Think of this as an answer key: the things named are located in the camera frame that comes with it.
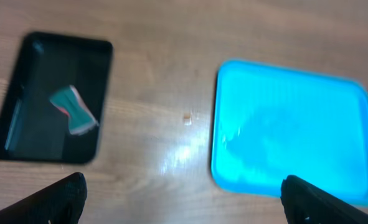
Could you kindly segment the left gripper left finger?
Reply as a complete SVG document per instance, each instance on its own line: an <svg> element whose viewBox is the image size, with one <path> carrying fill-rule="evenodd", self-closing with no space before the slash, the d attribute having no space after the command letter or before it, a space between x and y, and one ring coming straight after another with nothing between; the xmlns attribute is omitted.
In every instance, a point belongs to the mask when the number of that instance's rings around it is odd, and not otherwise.
<svg viewBox="0 0 368 224"><path fill-rule="evenodd" d="M85 177L76 172L0 210L0 224L77 224L86 199Z"/></svg>

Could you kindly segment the green and pink sponge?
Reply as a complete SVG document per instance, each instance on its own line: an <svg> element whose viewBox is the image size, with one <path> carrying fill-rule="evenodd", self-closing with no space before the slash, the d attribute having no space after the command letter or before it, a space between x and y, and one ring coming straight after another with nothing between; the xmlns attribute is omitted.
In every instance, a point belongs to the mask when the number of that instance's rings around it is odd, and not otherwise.
<svg viewBox="0 0 368 224"><path fill-rule="evenodd" d="M56 91L50 97L50 103L67 115L68 131L71 135L83 135L99 126L98 120L73 85Z"/></svg>

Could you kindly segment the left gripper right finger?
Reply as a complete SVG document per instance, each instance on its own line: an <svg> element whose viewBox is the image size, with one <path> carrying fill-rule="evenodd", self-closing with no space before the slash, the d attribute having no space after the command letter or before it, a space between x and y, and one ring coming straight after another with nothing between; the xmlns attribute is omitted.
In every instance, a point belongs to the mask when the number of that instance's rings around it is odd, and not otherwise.
<svg viewBox="0 0 368 224"><path fill-rule="evenodd" d="M280 199L289 224L368 224L368 214L295 175L281 183Z"/></svg>

